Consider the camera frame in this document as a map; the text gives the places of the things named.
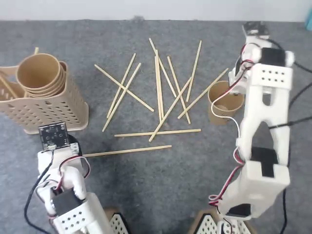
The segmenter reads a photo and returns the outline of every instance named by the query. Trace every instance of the perforated container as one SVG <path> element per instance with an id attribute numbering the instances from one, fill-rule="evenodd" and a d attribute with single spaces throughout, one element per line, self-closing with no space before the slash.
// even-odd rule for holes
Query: perforated container
<path id="1" fill-rule="evenodd" d="M 15 74 L 18 66 L 0 68 L 0 76 Z M 38 126 L 64 121 L 69 131 L 82 130 L 88 125 L 89 107 L 66 67 L 64 90 L 49 98 L 24 97 L 21 86 L 8 82 L 19 98 L 13 98 L 0 79 L 0 111 L 24 128 L 27 134 L 37 134 Z"/>

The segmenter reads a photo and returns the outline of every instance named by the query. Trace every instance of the black circuit board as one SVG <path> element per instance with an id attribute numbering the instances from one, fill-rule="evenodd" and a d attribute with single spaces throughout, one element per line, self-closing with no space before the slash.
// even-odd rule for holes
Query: black circuit board
<path id="1" fill-rule="evenodd" d="M 43 150 L 56 150 L 69 146 L 65 122 L 38 127 Z"/>
<path id="2" fill-rule="evenodd" d="M 262 21 L 249 21 L 243 24 L 243 30 L 246 36 L 268 36 L 269 30 Z"/>

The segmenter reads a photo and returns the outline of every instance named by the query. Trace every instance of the gray carpet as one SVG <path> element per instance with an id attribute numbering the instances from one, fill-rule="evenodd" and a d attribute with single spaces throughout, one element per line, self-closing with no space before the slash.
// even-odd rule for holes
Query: gray carpet
<path id="1" fill-rule="evenodd" d="M 193 100 L 221 71 L 233 67 L 244 43 L 241 24 L 139 20 L 0 22 L 0 65 L 19 63 L 35 46 L 69 64 L 90 106 L 88 127 L 73 133 L 84 153 L 172 144 L 172 149 L 161 151 L 90 158 L 92 172 L 86 184 L 89 191 L 98 195 L 103 207 L 119 207 L 132 233 L 185 234 L 197 212 L 208 207 L 208 195 L 219 192 L 235 166 L 232 159 L 235 125 L 209 124 L 205 97 L 191 109 L 190 126 L 184 118 L 176 118 L 182 109 L 178 103 L 162 127 L 162 130 L 201 128 L 201 133 L 156 136 L 152 143 L 146 136 L 115 138 L 117 133 L 152 131 L 158 123 L 157 112 L 150 112 L 126 95 L 102 133 L 117 86 L 94 63 L 121 80 L 136 52 L 135 65 L 142 62 L 142 69 L 130 90 L 157 109 L 154 54 L 148 38 L 154 40 L 168 72 L 166 56 L 171 56 L 180 86 L 191 75 L 201 39 Z M 294 51 L 299 62 L 312 67 L 312 33 L 305 31 L 302 23 L 268 23 L 268 27 L 273 39 Z M 311 75 L 294 68 L 292 95 L 310 81 Z M 163 96 L 167 110 L 174 98 L 165 79 Z M 311 115 L 311 99 L 312 90 L 298 100 L 289 119 Z M 237 119 L 241 121 L 242 110 Z M 34 233 L 23 219 L 23 207 L 38 176 L 36 154 L 41 150 L 40 140 L 38 136 L 25 134 L 4 115 L 0 118 L 0 129 L 0 232 Z M 289 225 L 285 233 L 311 233 L 311 130 L 310 122 L 292 128 L 291 185 L 287 194 Z M 272 146 L 271 141 L 265 125 L 253 139 L 256 146 Z M 33 222 L 50 229 L 44 207 L 35 198 L 29 215 Z M 279 233 L 283 224 L 281 196 L 252 224 L 260 234 Z"/>

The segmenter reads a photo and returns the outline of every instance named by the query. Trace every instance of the white robotic arm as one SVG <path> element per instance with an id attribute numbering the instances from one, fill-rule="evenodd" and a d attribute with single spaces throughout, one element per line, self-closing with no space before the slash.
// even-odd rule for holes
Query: white robotic arm
<path id="1" fill-rule="evenodd" d="M 121 215 L 114 214 L 115 222 L 113 219 L 109 222 L 97 196 L 86 192 L 84 179 L 90 172 L 90 165 L 82 156 L 79 144 L 70 144 L 66 139 L 65 124 L 42 126 L 39 131 L 44 148 L 47 148 L 38 153 L 39 173 L 42 174 L 51 162 L 52 165 L 35 192 L 44 203 L 50 223 L 57 232 L 117 234 L 123 230 L 122 233 L 127 234 Z M 81 159 L 88 164 L 87 173 L 83 170 Z"/>
<path id="2" fill-rule="evenodd" d="M 220 216 L 236 220 L 259 217 L 290 184 L 289 126 L 271 129 L 274 150 L 252 147 L 252 139 L 261 122 L 269 126 L 287 122 L 294 55 L 272 49 L 265 40 L 269 38 L 267 31 L 261 29 L 263 24 L 256 23 L 256 29 L 252 29 L 254 26 L 254 22 L 243 26 L 246 44 L 236 67 L 229 72 L 230 85 L 240 79 L 231 93 L 246 94 L 244 118 L 236 140 L 245 163 L 237 168 L 241 168 L 238 178 L 212 203 L 217 204 Z M 264 95 L 271 95 L 269 105 L 263 103 Z"/>

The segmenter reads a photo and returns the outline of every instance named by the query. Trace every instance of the brown paper cup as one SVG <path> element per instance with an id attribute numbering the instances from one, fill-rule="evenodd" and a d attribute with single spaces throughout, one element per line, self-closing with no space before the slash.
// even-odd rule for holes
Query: brown paper cup
<path id="1" fill-rule="evenodd" d="M 26 91 L 44 91 L 54 86 L 62 76 L 63 67 L 49 54 L 25 58 L 17 69 L 17 81 Z"/>
<path id="2" fill-rule="evenodd" d="M 33 98 L 49 98 L 63 92 L 67 77 L 67 64 L 63 61 L 60 61 L 60 64 L 63 67 L 63 74 L 62 77 L 57 80 L 57 83 L 45 91 L 28 91 L 29 96 Z"/>
<path id="3" fill-rule="evenodd" d="M 227 81 L 217 82 L 211 89 L 208 91 L 208 117 L 211 123 L 216 125 L 225 125 L 229 119 L 219 118 L 215 116 L 211 111 L 211 104 L 219 96 L 221 96 L 227 89 L 229 84 Z M 214 112 L 219 116 L 234 116 L 235 112 L 241 108 L 244 103 L 244 96 L 242 94 L 233 95 L 227 94 L 219 101 L 217 101 L 214 106 Z"/>

